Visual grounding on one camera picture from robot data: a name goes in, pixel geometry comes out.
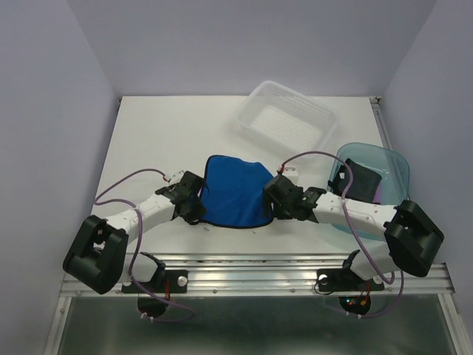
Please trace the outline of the blue towel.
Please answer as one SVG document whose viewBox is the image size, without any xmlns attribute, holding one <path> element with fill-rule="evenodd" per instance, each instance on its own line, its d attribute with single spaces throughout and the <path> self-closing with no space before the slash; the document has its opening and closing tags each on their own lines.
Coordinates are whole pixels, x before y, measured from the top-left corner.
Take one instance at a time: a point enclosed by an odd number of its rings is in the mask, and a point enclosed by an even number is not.
<svg viewBox="0 0 473 355">
<path fill-rule="evenodd" d="M 270 224 L 263 215 L 263 188 L 273 175 L 259 162 L 212 155 L 205 165 L 206 187 L 200 198 L 207 212 L 201 223 L 229 229 L 252 229 Z"/>
</svg>

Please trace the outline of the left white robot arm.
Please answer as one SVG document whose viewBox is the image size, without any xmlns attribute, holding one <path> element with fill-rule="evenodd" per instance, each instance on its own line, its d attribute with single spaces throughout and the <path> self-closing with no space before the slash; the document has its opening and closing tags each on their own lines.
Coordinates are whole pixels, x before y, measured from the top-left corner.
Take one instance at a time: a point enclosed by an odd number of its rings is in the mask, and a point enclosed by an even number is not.
<svg viewBox="0 0 473 355">
<path fill-rule="evenodd" d="M 125 280 L 125 270 L 136 260 L 126 260 L 132 241 L 140 245 L 144 233 L 156 226 L 179 217 L 193 223 L 206 213 L 199 197 L 204 187 L 203 178 L 185 171 L 138 205 L 111 199 L 130 209 L 107 218 L 88 216 L 67 252 L 63 270 L 98 294 L 105 294 Z"/>
</svg>

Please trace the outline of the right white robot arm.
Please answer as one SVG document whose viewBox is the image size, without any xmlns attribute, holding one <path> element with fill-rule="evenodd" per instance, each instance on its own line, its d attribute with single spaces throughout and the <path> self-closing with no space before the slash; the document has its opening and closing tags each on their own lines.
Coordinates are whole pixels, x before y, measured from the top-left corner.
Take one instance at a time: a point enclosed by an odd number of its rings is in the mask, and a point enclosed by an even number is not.
<svg viewBox="0 0 473 355">
<path fill-rule="evenodd" d="M 444 241 L 441 230 L 410 200 L 398 206 L 366 203 L 316 187 L 303 189 L 284 175 L 266 185 L 263 200 L 279 220 L 346 226 L 384 239 L 382 246 L 358 247 L 341 268 L 322 270 L 323 292 L 360 291 L 375 277 L 396 271 L 426 277 Z"/>
</svg>

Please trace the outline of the white plastic basket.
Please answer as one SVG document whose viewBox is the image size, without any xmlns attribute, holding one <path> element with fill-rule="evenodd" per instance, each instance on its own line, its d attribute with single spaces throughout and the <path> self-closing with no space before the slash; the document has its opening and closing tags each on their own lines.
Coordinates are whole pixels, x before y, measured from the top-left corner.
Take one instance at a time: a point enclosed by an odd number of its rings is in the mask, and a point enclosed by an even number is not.
<svg viewBox="0 0 473 355">
<path fill-rule="evenodd" d="M 275 81 L 264 81 L 238 106 L 233 119 L 257 143 L 283 154 L 322 150 L 336 131 L 333 108 Z"/>
</svg>

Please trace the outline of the blue translucent plastic tray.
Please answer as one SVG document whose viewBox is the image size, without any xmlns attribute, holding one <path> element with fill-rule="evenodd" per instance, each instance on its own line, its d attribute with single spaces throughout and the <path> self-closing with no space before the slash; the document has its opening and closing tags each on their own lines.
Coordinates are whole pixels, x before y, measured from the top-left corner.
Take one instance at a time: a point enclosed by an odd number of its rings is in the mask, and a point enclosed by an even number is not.
<svg viewBox="0 0 473 355">
<path fill-rule="evenodd" d="M 329 179 L 349 158 L 381 175 L 382 204 L 378 205 L 398 206 L 409 198 L 409 164 L 397 152 L 366 143 L 347 143 L 337 151 L 337 156 Z"/>
</svg>

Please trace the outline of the aluminium rail frame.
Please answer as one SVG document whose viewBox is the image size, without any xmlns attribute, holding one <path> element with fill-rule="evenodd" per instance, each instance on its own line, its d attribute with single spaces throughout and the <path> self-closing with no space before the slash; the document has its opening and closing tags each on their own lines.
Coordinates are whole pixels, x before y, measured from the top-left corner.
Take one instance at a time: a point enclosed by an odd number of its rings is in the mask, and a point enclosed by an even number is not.
<svg viewBox="0 0 473 355">
<path fill-rule="evenodd" d="M 284 159 L 233 135 L 242 96 L 125 96 L 99 186 L 159 165 L 199 169 L 212 148 L 271 168 Z M 319 268 L 338 266 L 355 241 L 330 226 L 289 222 L 256 230 L 206 230 L 176 222 L 143 242 L 171 269 L 189 272 L 178 297 L 196 312 L 186 322 L 141 319 L 120 286 L 98 295 L 65 277 L 47 354 L 470 354 L 444 264 L 375 295 L 388 313 L 356 319 L 335 295 L 313 291 Z"/>
</svg>

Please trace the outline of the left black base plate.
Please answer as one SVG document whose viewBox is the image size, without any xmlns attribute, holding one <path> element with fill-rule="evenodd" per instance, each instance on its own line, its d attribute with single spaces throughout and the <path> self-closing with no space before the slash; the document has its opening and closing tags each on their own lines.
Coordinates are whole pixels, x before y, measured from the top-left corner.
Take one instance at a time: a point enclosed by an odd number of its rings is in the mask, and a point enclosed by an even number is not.
<svg viewBox="0 0 473 355">
<path fill-rule="evenodd" d="M 188 287 L 188 271 L 185 269 L 156 271 L 150 281 L 140 284 L 155 294 L 185 294 Z"/>
</svg>

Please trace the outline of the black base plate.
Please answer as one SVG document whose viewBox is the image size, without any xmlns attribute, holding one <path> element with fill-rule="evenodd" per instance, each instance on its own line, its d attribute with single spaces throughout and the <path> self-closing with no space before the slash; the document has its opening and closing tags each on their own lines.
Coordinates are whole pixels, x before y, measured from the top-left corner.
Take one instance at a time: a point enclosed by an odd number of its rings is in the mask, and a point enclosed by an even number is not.
<svg viewBox="0 0 473 355">
<path fill-rule="evenodd" d="M 319 290 L 328 292 L 348 291 L 383 291 L 384 284 L 378 284 L 374 279 L 363 280 L 350 270 L 326 268 L 318 270 Z"/>
<path fill-rule="evenodd" d="M 188 287 L 188 271 L 185 269 L 156 271 L 150 281 L 140 284 L 155 294 L 185 294 Z"/>
</svg>

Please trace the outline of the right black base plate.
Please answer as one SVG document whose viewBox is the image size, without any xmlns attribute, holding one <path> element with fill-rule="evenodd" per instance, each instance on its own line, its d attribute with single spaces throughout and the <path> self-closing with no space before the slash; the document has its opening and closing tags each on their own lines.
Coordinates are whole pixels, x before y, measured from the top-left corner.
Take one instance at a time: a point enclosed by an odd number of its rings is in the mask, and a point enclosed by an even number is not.
<svg viewBox="0 0 473 355">
<path fill-rule="evenodd" d="M 348 291 L 383 291 L 384 284 L 378 284 L 374 279 L 363 280 L 350 270 L 326 268 L 318 270 L 319 290 L 328 292 Z"/>
</svg>

